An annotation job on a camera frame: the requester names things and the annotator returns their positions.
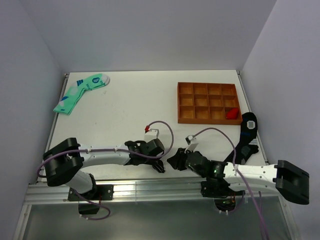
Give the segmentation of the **black white striped sock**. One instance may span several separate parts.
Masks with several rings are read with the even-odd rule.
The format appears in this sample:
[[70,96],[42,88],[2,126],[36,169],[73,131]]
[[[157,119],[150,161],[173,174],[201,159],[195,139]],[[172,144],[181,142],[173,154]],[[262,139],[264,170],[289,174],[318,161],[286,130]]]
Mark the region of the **black white striped sock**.
[[161,160],[157,159],[157,160],[153,161],[151,166],[158,173],[161,173],[161,174],[165,173],[164,163]]

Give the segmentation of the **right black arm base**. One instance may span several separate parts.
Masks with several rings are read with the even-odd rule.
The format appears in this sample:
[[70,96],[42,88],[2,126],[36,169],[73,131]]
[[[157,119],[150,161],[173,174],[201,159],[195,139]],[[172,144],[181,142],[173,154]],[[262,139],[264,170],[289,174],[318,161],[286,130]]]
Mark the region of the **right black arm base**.
[[214,204],[219,211],[231,212],[236,209],[236,197],[241,196],[243,201],[245,191],[234,191],[229,188],[230,184],[219,180],[206,180],[200,183],[200,193],[204,198],[214,199]]

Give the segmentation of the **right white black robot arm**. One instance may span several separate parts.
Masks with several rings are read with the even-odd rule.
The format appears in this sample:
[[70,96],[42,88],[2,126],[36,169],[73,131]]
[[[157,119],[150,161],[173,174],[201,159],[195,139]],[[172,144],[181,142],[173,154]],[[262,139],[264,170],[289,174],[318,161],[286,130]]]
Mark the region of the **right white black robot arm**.
[[167,162],[175,170],[191,170],[203,178],[200,193],[205,198],[240,196],[252,191],[279,195],[298,205],[310,203],[309,173],[286,160],[262,166],[234,165],[179,148]]

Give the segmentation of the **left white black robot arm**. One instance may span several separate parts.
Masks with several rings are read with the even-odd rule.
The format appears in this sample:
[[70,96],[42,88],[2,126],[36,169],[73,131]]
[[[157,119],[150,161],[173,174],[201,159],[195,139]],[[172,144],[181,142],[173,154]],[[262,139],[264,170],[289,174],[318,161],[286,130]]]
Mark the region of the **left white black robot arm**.
[[81,169],[101,165],[151,165],[159,173],[164,173],[161,157],[166,154],[158,138],[148,142],[129,140],[116,146],[93,147],[70,137],[44,153],[44,177],[49,187],[67,185],[86,200],[91,200],[96,197],[98,188],[94,176]]

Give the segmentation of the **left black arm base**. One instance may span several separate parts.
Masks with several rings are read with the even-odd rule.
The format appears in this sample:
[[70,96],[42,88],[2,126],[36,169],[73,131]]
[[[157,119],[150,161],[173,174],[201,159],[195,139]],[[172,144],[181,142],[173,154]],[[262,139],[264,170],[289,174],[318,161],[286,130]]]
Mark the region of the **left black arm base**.
[[[91,217],[96,215],[101,209],[100,205],[102,201],[110,201],[113,199],[114,185],[113,184],[98,184],[87,193],[77,194],[73,189],[69,189],[67,201],[78,202],[78,212],[82,216]],[[97,201],[97,205],[91,204],[90,202]]]

